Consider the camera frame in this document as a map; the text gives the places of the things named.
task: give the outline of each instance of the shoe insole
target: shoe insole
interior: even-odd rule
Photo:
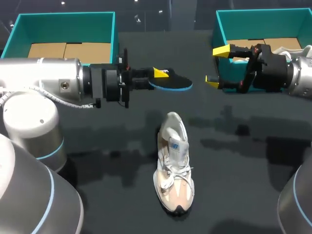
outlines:
[[[167,69],[169,77],[150,78],[150,85],[165,91],[186,91],[191,89],[193,83],[186,77],[177,75],[173,69]]]
[[[179,136],[177,131],[174,130],[173,128],[168,127],[163,131],[162,138],[165,139],[166,141],[169,141],[171,137],[175,140],[181,140],[181,137]]]

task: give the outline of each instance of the black table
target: black table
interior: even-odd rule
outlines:
[[[172,67],[187,92],[133,91],[130,108],[59,108],[66,149],[78,172],[84,234],[279,234],[280,191],[312,139],[312,106],[282,94],[229,95],[215,76],[211,32],[120,33],[132,67]],[[192,210],[168,216],[153,185],[156,128],[182,117],[195,182]]]

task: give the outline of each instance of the white sneaker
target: white sneaker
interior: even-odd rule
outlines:
[[[194,198],[189,143],[184,124],[175,112],[167,114],[157,136],[158,163],[154,186],[162,205],[176,215],[185,213]]]

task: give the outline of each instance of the metal cylinder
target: metal cylinder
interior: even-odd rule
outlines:
[[[288,87],[291,96],[312,98],[312,58],[298,57],[291,61],[293,78]]]
[[[0,233],[79,234],[78,192],[3,135],[0,149]]]
[[[37,86],[68,102],[81,101],[83,71],[76,58],[0,59],[0,86],[6,89]]]
[[[312,156],[288,181],[278,200],[278,220],[284,234],[312,233]]]
[[[12,95],[3,107],[3,122],[12,141],[58,172],[66,163],[64,138],[55,104],[37,93]]]

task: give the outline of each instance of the cable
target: cable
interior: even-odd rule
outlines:
[[[77,108],[77,109],[92,109],[92,108],[94,108],[93,104],[75,105],[75,104],[63,101],[63,100],[59,99],[58,97],[54,96],[53,94],[49,93],[48,91],[46,91],[42,88],[36,87],[36,86],[24,87],[24,90],[19,90],[19,91],[9,91],[9,90],[1,87],[0,93],[6,93],[6,94],[4,94],[0,98],[0,106],[2,106],[13,93],[23,92],[25,90],[37,91],[38,93],[40,93],[40,94],[44,95],[45,97],[47,97],[48,99],[50,99],[51,101],[56,102],[56,103],[60,103],[62,105],[68,106],[68,107]]]

